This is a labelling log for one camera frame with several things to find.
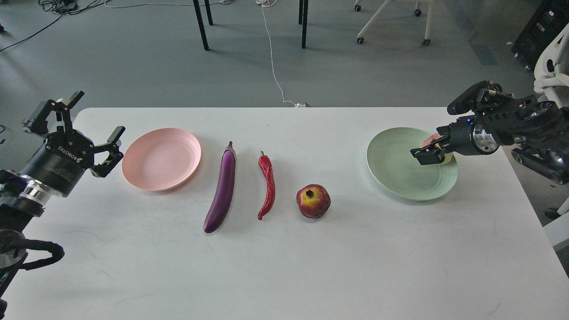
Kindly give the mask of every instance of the black equipment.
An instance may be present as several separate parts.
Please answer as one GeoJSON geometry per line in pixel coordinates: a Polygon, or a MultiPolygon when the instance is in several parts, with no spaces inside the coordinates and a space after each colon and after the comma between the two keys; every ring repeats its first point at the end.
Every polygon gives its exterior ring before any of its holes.
{"type": "MultiPolygon", "coordinates": [[[[0,297],[20,269],[37,269],[59,261],[63,248],[55,243],[29,240],[22,234],[33,217],[44,212],[52,195],[67,197],[83,173],[90,169],[95,177],[106,177],[122,159],[119,151],[121,134],[125,127],[118,126],[107,143],[95,146],[93,141],[73,129],[70,110],[83,97],[76,92],[71,100],[48,100],[41,103],[24,130],[44,138],[42,146],[19,173],[0,170],[0,196],[6,199],[0,205],[0,297]],[[55,112],[59,122],[56,131],[49,132],[47,117],[55,112]],[[94,164],[96,153],[108,152],[103,163],[94,164]],[[26,249],[47,251],[52,257],[24,263],[26,249]]],[[[0,300],[0,319],[7,303],[0,300]]]]}
{"type": "Polygon", "coordinates": [[[569,182],[569,108],[535,96],[515,99],[492,81],[466,90],[448,107],[456,122],[436,128],[441,136],[422,148],[411,149],[421,165],[442,163],[444,155],[492,154],[499,146],[516,144],[512,157],[558,184],[569,182]]]}
{"type": "Polygon", "coordinates": [[[512,47],[514,56],[524,61],[526,70],[533,70],[543,50],[567,23],[569,23],[567,0],[543,0],[514,42],[512,47]]]}

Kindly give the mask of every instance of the floor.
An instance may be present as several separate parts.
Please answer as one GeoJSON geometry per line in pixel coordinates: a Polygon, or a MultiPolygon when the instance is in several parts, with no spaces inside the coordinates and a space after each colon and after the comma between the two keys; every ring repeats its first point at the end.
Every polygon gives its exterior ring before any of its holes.
{"type": "MultiPolygon", "coordinates": [[[[533,74],[510,49],[540,0],[435,0],[429,46],[422,45],[426,5],[415,17],[412,3],[391,4],[357,44],[381,1],[363,1],[356,12],[352,1],[313,0],[306,49],[297,1],[262,9],[254,0],[232,0],[212,5],[214,25],[205,25],[210,51],[203,49],[194,8],[186,5],[191,1],[153,2],[185,6],[110,8],[146,3],[112,0],[65,15],[0,52],[1,168],[18,170],[41,143],[20,128],[40,102],[79,90],[85,96],[73,116],[101,106],[446,106],[489,79],[517,97],[533,94],[533,74]]],[[[78,0],[79,9],[89,3],[78,0]]],[[[35,1],[4,0],[0,49],[58,17],[35,1]]],[[[516,163],[513,168],[542,225],[551,222],[544,211],[559,207],[568,189],[516,163]]],[[[559,257],[569,274],[568,252],[559,257]]]]}

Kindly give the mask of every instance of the black cable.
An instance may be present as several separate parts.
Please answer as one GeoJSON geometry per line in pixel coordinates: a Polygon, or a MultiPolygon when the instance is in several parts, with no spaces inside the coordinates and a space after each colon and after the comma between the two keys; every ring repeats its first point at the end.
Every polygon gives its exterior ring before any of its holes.
{"type": "Polygon", "coordinates": [[[22,42],[24,42],[24,41],[26,41],[26,40],[31,39],[31,38],[32,38],[33,36],[35,36],[36,34],[38,34],[38,33],[42,32],[42,31],[44,31],[45,29],[47,29],[47,28],[48,28],[49,26],[51,26],[52,24],[54,24],[54,23],[56,23],[57,21],[59,21],[59,19],[61,19],[61,17],[63,17],[63,16],[64,16],[64,15],[62,14],[61,16],[59,16],[59,18],[55,19],[55,21],[53,21],[52,23],[48,24],[47,26],[45,26],[45,27],[44,27],[43,29],[41,29],[40,31],[38,31],[38,32],[36,32],[36,33],[34,33],[34,34],[32,34],[31,36],[29,36],[29,37],[27,37],[27,38],[25,38],[25,39],[23,39],[23,40],[21,40],[21,41],[18,41],[18,42],[14,43],[14,44],[11,44],[11,45],[7,46],[7,47],[4,48],[4,49],[1,49],[0,52],[6,50],[6,49],[8,49],[8,48],[11,48],[11,47],[15,46],[16,44],[20,44],[20,43],[22,43],[22,42]]]}
{"type": "Polygon", "coordinates": [[[51,11],[52,13],[59,14],[60,16],[59,16],[57,19],[55,19],[55,21],[53,21],[52,23],[48,24],[47,26],[45,26],[45,27],[44,27],[43,29],[41,29],[40,31],[38,31],[38,32],[36,32],[36,33],[34,33],[34,34],[32,34],[31,36],[29,36],[29,37],[27,37],[27,38],[25,38],[25,39],[23,39],[23,40],[21,40],[21,41],[18,41],[18,42],[14,43],[14,44],[11,44],[11,45],[7,46],[6,48],[1,49],[0,52],[6,50],[6,49],[8,49],[8,48],[11,48],[11,47],[13,47],[13,46],[15,46],[15,45],[17,45],[17,44],[20,44],[20,43],[22,43],[22,42],[24,42],[24,41],[26,41],[26,40],[31,39],[33,36],[35,36],[35,35],[37,35],[38,33],[44,31],[45,29],[49,28],[49,26],[51,26],[52,24],[54,24],[54,23],[56,23],[57,21],[59,21],[59,19],[61,19],[61,17],[63,17],[64,15],[76,15],[76,14],[79,14],[79,13],[85,11],[85,10],[88,10],[88,9],[91,9],[91,8],[95,8],[95,7],[98,7],[98,6],[100,6],[100,5],[104,5],[105,3],[110,2],[111,0],[104,0],[104,1],[101,2],[101,3],[99,3],[99,4],[95,5],[95,6],[92,6],[92,4],[94,4],[94,3],[98,2],[98,1],[99,1],[99,0],[93,0],[93,2],[91,2],[89,5],[87,5],[87,7],[83,8],[83,9],[73,10],[73,11],[66,11],[66,12],[59,12],[59,13],[58,13],[58,12],[56,11],[56,10],[57,10],[57,3],[62,3],[61,0],[57,0],[57,1],[45,0],[45,1],[43,1],[43,2],[40,2],[40,0],[38,0],[38,4],[40,4],[40,5],[42,6],[42,8],[43,8],[44,11],[51,11]],[[46,6],[47,6],[47,5],[51,5],[51,7],[46,10],[46,6]]]}

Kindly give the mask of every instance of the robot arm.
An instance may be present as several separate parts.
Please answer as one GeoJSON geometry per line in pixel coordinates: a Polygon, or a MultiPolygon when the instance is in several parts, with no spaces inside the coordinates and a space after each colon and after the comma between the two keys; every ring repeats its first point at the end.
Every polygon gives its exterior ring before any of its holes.
{"type": "Polygon", "coordinates": [[[473,112],[456,122],[436,128],[441,135],[422,148],[411,149],[421,165],[442,163],[444,155],[486,155],[499,146],[516,144],[512,157],[558,184],[569,182],[568,108],[552,101],[537,102],[535,96],[515,99],[499,85],[482,81],[470,87],[447,112],[473,112]]]}
{"type": "MultiPolygon", "coordinates": [[[[119,138],[125,127],[118,126],[107,143],[95,146],[93,142],[72,126],[69,110],[83,97],[79,91],[70,100],[48,100],[40,104],[24,130],[44,138],[19,173],[0,170],[0,297],[20,269],[31,270],[53,264],[63,255],[63,248],[55,243],[29,240],[22,234],[33,217],[39,217],[52,195],[66,197],[90,169],[95,177],[106,177],[122,159],[119,138]],[[55,112],[60,122],[54,132],[48,132],[47,118],[55,112]],[[94,155],[108,152],[103,163],[96,165],[94,155]],[[47,251],[47,259],[24,263],[26,250],[47,251]]],[[[0,300],[0,319],[7,303],[0,300]]]]}

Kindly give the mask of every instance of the white chair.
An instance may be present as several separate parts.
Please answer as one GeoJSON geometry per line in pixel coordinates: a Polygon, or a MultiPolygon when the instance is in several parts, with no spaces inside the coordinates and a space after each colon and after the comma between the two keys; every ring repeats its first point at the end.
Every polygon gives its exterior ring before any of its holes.
{"type": "MultiPolygon", "coordinates": [[[[367,32],[367,30],[369,29],[369,27],[373,24],[373,22],[379,17],[379,15],[382,13],[382,11],[385,10],[385,7],[387,7],[388,4],[394,2],[394,1],[406,1],[406,2],[415,2],[415,15],[418,17],[421,15],[421,10],[419,8],[419,5],[421,2],[426,2],[428,3],[428,9],[427,9],[427,27],[425,28],[425,38],[423,40],[423,45],[428,46],[429,43],[431,43],[431,20],[432,20],[432,13],[433,13],[433,7],[434,7],[434,3],[433,0],[385,0],[385,2],[381,5],[381,7],[376,11],[376,13],[373,15],[373,17],[367,22],[367,24],[364,26],[364,28],[360,31],[360,33],[357,35],[357,42],[359,44],[362,44],[364,42],[364,35],[367,32]]],[[[360,6],[360,2],[361,0],[356,0],[356,3],[354,4],[354,9],[356,11],[360,11],[361,10],[361,6],[360,6]]]]}
{"type": "MultiPolygon", "coordinates": [[[[543,50],[534,69],[534,91],[544,94],[547,100],[553,101],[557,107],[563,103],[555,91],[555,87],[569,87],[569,76],[563,73],[563,53],[569,44],[569,24],[543,50]]],[[[548,218],[554,219],[543,229],[555,251],[569,245],[569,199],[559,209],[551,208],[545,212],[548,218]]]]}
{"type": "Polygon", "coordinates": [[[561,59],[568,43],[569,24],[543,50],[534,69],[534,91],[545,94],[547,99],[555,102],[559,108],[563,104],[555,92],[555,87],[569,87],[569,76],[563,73],[563,60],[561,59]]]}

